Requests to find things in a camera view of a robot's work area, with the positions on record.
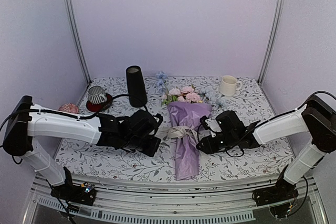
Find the cream ribbon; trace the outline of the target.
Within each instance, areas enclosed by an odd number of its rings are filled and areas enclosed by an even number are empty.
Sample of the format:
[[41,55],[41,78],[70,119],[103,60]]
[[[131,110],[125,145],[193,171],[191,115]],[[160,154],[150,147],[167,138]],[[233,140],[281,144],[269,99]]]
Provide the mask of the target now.
[[189,142],[195,147],[197,145],[197,132],[188,126],[163,127],[158,130],[157,137],[162,140],[188,137]]

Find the purple flower bouquet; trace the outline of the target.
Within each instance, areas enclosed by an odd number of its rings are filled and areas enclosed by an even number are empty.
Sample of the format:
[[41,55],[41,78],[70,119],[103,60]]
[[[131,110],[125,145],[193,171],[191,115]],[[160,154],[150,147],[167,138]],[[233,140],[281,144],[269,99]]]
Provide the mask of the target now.
[[203,116],[210,117],[213,108],[223,107],[225,101],[210,85],[196,87],[190,84],[182,88],[168,88],[164,72],[159,72],[156,77],[156,86],[162,93],[162,105],[167,107],[171,122],[166,135],[176,139],[176,180],[191,179],[198,175],[199,152],[196,145],[200,119]]

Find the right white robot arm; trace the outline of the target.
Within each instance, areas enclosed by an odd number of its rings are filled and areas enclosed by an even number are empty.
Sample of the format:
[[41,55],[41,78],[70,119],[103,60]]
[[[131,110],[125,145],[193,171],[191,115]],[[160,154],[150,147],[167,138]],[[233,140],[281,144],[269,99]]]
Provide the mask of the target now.
[[205,154],[214,154],[228,152],[234,147],[257,148],[281,138],[306,134],[310,138],[308,143],[283,169],[271,190],[271,196],[282,201],[308,171],[335,151],[335,110],[319,97],[321,94],[335,99],[329,92],[316,91],[295,109],[249,126],[232,110],[224,111],[215,119],[204,116],[200,124],[210,134],[199,138],[196,148]]

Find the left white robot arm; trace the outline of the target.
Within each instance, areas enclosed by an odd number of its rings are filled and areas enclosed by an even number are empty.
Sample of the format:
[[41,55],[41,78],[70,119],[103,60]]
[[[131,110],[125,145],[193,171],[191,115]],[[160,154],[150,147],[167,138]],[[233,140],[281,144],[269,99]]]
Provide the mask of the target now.
[[131,116],[115,117],[99,112],[80,115],[42,107],[25,95],[2,124],[6,127],[2,148],[10,156],[28,161],[61,195],[73,200],[78,188],[72,184],[70,172],[56,164],[35,137],[70,138],[152,157],[161,142],[155,135],[162,122],[162,115],[152,115],[148,109]]

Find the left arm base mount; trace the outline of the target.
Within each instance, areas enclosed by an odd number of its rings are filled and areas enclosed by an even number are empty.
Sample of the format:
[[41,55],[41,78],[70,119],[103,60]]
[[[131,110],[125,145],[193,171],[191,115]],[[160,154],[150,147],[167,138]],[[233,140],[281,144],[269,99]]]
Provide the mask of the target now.
[[82,205],[93,206],[97,191],[82,186],[63,184],[51,187],[51,196]]

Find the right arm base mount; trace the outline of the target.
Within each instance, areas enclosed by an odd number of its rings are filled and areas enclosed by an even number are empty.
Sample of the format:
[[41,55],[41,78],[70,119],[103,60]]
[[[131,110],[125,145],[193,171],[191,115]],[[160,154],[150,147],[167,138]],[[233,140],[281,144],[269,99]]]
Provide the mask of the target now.
[[271,186],[267,188],[256,189],[253,191],[252,199],[257,206],[277,204],[286,201],[285,204],[269,207],[271,215],[277,219],[288,217],[291,213],[294,203],[299,196],[296,187]]

